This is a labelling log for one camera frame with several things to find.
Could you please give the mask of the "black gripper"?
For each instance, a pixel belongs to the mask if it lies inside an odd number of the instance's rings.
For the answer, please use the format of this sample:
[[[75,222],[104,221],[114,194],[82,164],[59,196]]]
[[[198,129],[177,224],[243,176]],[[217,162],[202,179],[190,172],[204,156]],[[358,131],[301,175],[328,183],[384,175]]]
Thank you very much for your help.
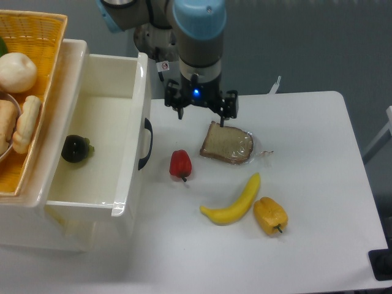
[[[177,81],[169,79],[165,86],[164,104],[177,112],[178,119],[182,119],[184,108],[188,105],[209,108],[217,111],[220,116],[220,127],[230,118],[235,119],[238,114],[238,92],[229,90],[225,96],[221,91],[221,74],[215,79],[201,83],[198,78],[194,81],[188,80],[183,74],[181,87]]]

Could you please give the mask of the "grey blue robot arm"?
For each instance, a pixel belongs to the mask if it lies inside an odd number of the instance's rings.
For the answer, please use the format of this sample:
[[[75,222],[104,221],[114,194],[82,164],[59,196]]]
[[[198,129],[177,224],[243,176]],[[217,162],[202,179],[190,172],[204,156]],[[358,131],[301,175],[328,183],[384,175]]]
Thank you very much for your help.
[[[164,61],[172,43],[178,54],[180,81],[168,80],[165,105],[183,117],[189,105],[208,108],[220,125],[238,113],[238,93],[221,90],[221,58],[227,21],[225,1],[97,1],[111,32],[145,27],[145,53]]]

